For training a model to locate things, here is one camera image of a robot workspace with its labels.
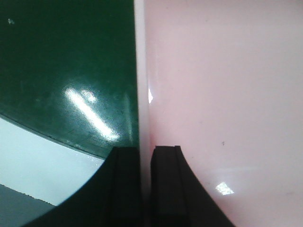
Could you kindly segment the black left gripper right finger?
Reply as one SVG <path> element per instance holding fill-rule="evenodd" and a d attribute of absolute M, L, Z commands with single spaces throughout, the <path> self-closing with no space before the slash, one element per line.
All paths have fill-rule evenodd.
<path fill-rule="evenodd" d="M 232 227 L 187 163 L 180 146 L 156 146 L 151 158 L 153 227 Z"/>

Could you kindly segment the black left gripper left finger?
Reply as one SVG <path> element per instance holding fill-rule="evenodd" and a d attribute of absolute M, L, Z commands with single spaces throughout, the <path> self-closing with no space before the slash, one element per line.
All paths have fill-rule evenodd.
<path fill-rule="evenodd" d="M 27 227 L 141 227 L 140 153 L 114 147 L 96 173 L 71 197 Z"/>

